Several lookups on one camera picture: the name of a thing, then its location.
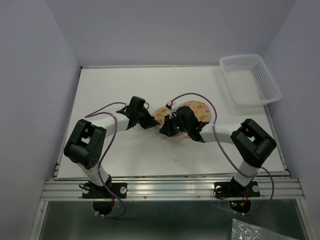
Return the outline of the floral mesh laundry bag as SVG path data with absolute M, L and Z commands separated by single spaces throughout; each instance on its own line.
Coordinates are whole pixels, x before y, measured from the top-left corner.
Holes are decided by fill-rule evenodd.
M 211 116 L 212 116 L 211 110 L 208 107 L 208 105 L 202 101 L 190 100 L 190 101 L 184 102 L 182 104 L 179 104 L 178 106 L 179 107 L 183 107 L 183 106 L 190 107 L 199 121 L 210 122 L 210 120 L 211 120 Z M 152 114 L 152 116 L 155 117 L 155 119 L 159 122 L 159 124 L 157 125 L 157 127 L 159 128 L 159 131 L 165 122 L 165 116 L 170 114 L 170 110 L 168 109 L 168 107 L 169 107 L 169 105 L 160 107 Z M 187 135 L 187 133 L 184 133 L 184 132 L 180 132 L 173 137 L 180 137 L 180 136 L 184 136 L 185 138 L 191 139 Z

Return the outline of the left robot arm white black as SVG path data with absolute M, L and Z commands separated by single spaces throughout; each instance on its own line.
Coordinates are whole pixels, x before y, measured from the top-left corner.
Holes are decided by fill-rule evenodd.
M 106 115 L 105 118 L 95 121 L 85 118 L 78 120 L 66 141 L 64 156 L 81 168 L 100 197 L 111 193 L 111 184 L 108 182 L 111 176 L 102 167 L 102 159 L 106 155 L 102 153 L 105 139 L 112 136 L 112 143 L 117 132 L 129 130 L 136 125 L 147 130 L 159 124 L 145 107 L 145 103 L 143 98 L 133 96 L 129 104 L 121 102 L 124 107 L 115 114 L 105 112 L 102 107 L 85 118 Z

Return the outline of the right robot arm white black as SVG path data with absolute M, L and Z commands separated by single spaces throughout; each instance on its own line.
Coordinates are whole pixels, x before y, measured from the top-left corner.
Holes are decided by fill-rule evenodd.
M 216 142 L 229 163 L 236 169 L 230 182 L 231 192 L 242 195 L 248 184 L 257 175 L 266 159 L 277 147 L 276 141 L 257 122 L 247 118 L 239 124 L 214 124 L 199 121 L 188 106 L 178 107 L 164 117 L 159 132 L 168 137 L 186 133 L 193 141 L 200 143 Z M 223 149 L 222 143 L 233 144 L 242 156 L 237 167 Z

